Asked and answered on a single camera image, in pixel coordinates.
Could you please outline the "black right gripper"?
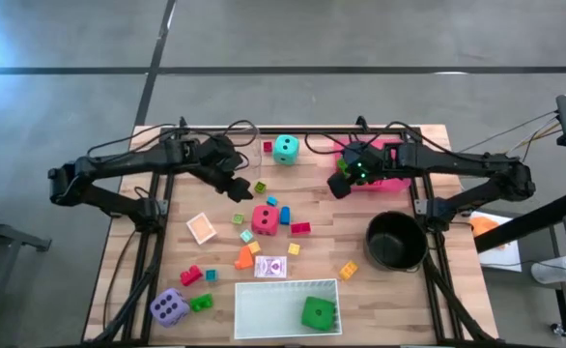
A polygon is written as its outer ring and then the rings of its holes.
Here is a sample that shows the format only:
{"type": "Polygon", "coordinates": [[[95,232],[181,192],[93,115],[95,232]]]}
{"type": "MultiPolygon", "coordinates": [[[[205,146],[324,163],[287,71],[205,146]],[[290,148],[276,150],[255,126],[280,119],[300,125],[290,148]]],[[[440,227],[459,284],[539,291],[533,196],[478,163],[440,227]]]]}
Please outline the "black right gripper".
{"type": "Polygon", "coordinates": [[[395,145],[375,147],[362,141],[349,143],[342,152],[346,164],[343,172],[335,172],[327,180],[328,187],[337,199],[352,192],[352,185],[369,185],[376,181],[395,177],[395,145]]]}

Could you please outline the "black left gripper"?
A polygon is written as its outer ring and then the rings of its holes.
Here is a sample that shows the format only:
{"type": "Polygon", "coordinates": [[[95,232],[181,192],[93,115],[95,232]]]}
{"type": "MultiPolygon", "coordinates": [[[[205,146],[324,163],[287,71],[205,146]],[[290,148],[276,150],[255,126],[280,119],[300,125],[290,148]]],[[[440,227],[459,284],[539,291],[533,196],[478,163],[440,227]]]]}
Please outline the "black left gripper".
{"type": "Polygon", "coordinates": [[[205,183],[216,183],[220,193],[239,203],[251,200],[250,183],[242,177],[234,177],[243,158],[235,150],[232,141],[222,135],[210,137],[196,148],[199,164],[192,168],[192,175],[205,183]]]}

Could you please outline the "red foam die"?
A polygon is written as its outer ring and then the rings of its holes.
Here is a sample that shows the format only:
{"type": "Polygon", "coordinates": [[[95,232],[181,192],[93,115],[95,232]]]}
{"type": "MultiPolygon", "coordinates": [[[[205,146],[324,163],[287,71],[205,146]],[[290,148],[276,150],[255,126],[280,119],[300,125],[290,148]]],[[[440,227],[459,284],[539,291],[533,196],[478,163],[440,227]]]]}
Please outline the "red foam die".
{"type": "Polygon", "coordinates": [[[279,225],[279,210],[270,205],[258,205],[253,209],[251,231],[256,234],[275,236],[279,225]]]}

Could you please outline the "orange playing card box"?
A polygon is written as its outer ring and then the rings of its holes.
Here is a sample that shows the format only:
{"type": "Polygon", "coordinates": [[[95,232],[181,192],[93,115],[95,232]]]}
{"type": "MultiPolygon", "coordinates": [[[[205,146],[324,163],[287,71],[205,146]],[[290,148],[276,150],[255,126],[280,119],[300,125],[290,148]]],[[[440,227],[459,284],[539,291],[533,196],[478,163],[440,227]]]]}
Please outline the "orange playing card box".
{"type": "Polygon", "coordinates": [[[216,230],[204,213],[200,213],[190,219],[186,223],[186,226],[198,245],[202,245],[217,234],[216,230]]]}

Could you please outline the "red stepped brick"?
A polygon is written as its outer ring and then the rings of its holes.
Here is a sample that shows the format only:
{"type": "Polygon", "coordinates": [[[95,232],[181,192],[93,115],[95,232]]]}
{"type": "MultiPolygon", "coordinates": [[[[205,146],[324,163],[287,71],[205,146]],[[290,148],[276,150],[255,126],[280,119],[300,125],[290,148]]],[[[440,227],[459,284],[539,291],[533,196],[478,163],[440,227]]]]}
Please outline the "red stepped brick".
{"type": "Polygon", "coordinates": [[[188,270],[181,272],[180,281],[183,286],[189,286],[203,276],[197,265],[191,265],[188,270]]]}

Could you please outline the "green foam die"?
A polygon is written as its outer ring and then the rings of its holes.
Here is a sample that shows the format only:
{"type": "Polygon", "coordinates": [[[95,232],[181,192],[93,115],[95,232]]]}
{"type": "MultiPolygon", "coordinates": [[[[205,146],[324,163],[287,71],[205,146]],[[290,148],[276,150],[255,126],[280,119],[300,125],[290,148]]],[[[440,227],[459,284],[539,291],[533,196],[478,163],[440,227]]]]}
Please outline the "green foam die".
{"type": "Polygon", "coordinates": [[[334,327],[335,303],[317,297],[307,297],[301,313],[300,322],[303,326],[328,332],[334,327]]]}

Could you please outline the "purple foam die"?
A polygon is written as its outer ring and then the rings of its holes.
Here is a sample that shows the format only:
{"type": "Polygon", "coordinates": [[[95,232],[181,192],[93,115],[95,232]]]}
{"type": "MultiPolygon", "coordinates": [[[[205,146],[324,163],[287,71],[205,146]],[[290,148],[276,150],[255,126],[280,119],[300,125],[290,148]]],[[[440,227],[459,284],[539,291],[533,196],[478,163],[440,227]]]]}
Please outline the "purple foam die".
{"type": "Polygon", "coordinates": [[[151,301],[150,312],[162,327],[170,328],[184,319],[191,309],[178,289],[168,288],[151,301]]]}

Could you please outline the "pink plastic bin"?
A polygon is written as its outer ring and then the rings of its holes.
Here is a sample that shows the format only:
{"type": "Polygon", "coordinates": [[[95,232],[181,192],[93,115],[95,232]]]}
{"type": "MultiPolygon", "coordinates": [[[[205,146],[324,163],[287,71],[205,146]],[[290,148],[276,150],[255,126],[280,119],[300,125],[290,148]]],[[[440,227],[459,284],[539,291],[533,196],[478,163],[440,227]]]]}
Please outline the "pink plastic bin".
{"type": "MultiPolygon", "coordinates": [[[[398,138],[387,138],[387,137],[380,137],[377,140],[372,142],[372,146],[381,149],[384,144],[394,144],[394,143],[402,143],[401,139],[398,138]]],[[[406,190],[410,187],[411,180],[410,179],[385,179],[376,181],[372,184],[364,184],[361,186],[353,185],[351,186],[352,191],[379,191],[379,192],[400,192],[402,190],[406,190]]]]}

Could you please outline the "teal foam die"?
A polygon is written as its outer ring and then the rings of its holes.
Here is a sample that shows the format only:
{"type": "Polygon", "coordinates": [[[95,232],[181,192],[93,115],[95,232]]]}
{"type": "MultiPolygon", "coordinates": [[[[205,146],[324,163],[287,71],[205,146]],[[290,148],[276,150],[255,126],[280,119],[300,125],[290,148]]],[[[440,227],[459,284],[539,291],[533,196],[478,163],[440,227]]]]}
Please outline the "teal foam die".
{"type": "Polygon", "coordinates": [[[273,159],[278,164],[294,165],[297,161],[299,141],[289,134],[280,134],[274,141],[273,159]]]}

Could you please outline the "orange brick with peg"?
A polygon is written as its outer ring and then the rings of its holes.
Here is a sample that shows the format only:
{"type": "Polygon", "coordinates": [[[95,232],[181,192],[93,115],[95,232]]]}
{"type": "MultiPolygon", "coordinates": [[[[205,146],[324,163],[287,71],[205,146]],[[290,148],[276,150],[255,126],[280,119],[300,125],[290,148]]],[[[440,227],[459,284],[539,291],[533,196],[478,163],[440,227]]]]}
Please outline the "orange brick with peg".
{"type": "Polygon", "coordinates": [[[254,266],[253,255],[249,246],[242,246],[238,258],[234,262],[237,270],[243,270],[254,266]]]}

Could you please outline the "black bucket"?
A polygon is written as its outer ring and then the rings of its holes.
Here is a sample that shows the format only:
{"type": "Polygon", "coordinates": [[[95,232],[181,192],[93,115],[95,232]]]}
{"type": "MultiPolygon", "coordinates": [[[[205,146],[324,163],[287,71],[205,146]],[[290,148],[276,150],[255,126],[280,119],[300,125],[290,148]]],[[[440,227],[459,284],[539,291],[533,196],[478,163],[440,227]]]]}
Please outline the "black bucket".
{"type": "Polygon", "coordinates": [[[427,237],[419,223],[401,212],[374,216],[365,231],[363,252],[375,268],[413,273],[429,251],[427,237]]]}

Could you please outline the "small green brick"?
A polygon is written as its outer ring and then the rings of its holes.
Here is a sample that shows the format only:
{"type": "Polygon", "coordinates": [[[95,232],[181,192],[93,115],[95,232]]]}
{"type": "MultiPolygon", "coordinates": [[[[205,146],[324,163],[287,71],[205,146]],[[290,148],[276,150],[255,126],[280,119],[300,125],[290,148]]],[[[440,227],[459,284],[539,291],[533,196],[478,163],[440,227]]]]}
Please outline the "small green brick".
{"type": "Polygon", "coordinates": [[[200,312],[205,309],[212,308],[213,297],[212,294],[207,293],[189,299],[190,308],[194,312],[200,312]]]}

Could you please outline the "orange cloth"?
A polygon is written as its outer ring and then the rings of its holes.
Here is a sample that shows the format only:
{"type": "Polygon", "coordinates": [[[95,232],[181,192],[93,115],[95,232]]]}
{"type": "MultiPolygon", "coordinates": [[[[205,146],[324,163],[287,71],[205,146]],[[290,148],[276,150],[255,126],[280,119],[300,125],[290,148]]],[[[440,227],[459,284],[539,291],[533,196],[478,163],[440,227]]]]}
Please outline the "orange cloth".
{"type": "Polygon", "coordinates": [[[488,231],[499,227],[499,223],[489,217],[472,217],[469,220],[474,237],[479,237],[488,231]]]}

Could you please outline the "white paper sheet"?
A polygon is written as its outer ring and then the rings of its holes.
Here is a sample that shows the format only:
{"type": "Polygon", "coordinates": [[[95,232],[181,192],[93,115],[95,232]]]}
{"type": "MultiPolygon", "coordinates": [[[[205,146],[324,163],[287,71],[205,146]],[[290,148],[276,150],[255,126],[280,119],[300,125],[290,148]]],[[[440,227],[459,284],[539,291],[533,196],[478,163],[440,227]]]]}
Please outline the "white paper sheet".
{"type": "MultiPolygon", "coordinates": [[[[486,217],[491,218],[499,223],[499,225],[511,220],[510,217],[503,217],[483,212],[473,212],[470,218],[486,217]]],[[[478,254],[480,264],[483,267],[489,267],[499,270],[520,273],[522,271],[521,258],[519,253],[519,245],[517,241],[495,247],[478,254]]]]}

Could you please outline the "black diagonal bar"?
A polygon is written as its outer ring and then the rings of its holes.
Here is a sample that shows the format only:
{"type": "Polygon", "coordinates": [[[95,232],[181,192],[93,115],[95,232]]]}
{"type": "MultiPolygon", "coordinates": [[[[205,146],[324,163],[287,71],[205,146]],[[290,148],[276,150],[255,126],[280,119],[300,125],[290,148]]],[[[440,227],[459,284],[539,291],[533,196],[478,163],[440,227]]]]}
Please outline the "black diagonal bar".
{"type": "Polygon", "coordinates": [[[478,253],[505,245],[531,233],[555,225],[566,217],[566,195],[532,212],[501,224],[487,233],[474,238],[478,253]]]}

